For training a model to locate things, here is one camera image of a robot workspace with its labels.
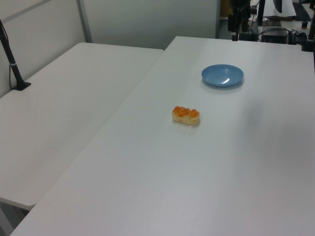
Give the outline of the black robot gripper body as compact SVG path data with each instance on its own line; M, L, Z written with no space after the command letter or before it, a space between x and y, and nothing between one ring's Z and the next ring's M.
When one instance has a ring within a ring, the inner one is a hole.
M229 5L234 14L250 14L250 0L229 0Z

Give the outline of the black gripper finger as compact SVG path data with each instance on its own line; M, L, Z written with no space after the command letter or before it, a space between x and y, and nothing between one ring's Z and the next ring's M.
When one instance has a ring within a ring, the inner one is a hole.
M238 41L238 23L237 17L234 14L228 15L228 31L231 33L231 40Z
M241 32L247 32L249 29L249 17L247 13L244 13L242 16L242 22L241 22Z

